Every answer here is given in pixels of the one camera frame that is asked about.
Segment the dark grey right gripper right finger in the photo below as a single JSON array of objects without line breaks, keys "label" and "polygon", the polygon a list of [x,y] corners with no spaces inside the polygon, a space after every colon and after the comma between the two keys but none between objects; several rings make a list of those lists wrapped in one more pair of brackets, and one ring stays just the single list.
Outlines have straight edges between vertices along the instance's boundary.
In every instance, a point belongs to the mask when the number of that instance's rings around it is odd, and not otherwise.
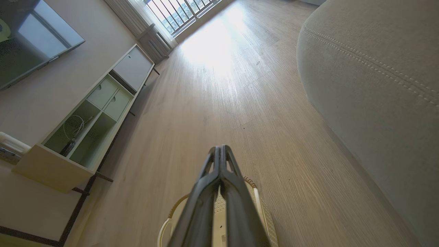
[{"label": "dark grey right gripper right finger", "polygon": [[219,165],[221,195],[226,201],[226,240],[229,247],[270,247],[246,182],[232,149],[223,144]]}]

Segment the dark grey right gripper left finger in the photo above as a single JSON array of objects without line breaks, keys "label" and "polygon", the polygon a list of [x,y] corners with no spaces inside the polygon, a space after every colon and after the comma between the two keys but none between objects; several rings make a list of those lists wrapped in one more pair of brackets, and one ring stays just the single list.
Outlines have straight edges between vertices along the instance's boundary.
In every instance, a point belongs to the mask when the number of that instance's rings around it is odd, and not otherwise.
[{"label": "dark grey right gripper left finger", "polygon": [[220,147],[212,147],[189,194],[168,247],[211,247],[219,186]]}]

